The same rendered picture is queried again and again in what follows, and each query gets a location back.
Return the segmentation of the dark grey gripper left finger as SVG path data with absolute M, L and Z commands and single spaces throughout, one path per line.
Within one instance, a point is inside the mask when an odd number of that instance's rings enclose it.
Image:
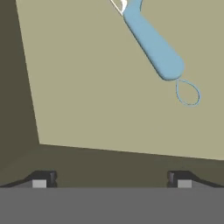
M 0 185 L 0 188 L 22 187 L 22 188 L 54 188 L 57 187 L 56 171 L 33 171 L 27 177 Z

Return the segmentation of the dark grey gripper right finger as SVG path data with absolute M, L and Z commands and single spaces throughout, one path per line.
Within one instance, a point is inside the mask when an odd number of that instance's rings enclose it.
M 167 186 L 174 188 L 195 188 L 195 187 L 213 187 L 224 188 L 214 182 L 199 178 L 191 171 L 168 171 Z

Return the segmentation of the blue handled peeler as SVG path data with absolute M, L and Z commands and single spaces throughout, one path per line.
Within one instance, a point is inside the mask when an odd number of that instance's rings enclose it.
M 201 99 L 200 90 L 190 81 L 181 79 L 185 70 L 184 61 L 144 17 L 141 12 L 143 0 L 119 0 L 122 8 L 119 8 L 114 0 L 109 1 L 123 18 L 158 76 L 164 81 L 176 82 L 175 92 L 178 100 L 189 107 L 197 106 Z M 187 83 L 196 90 L 198 99 L 195 103 L 189 103 L 181 99 L 179 96 L 180 82 Z

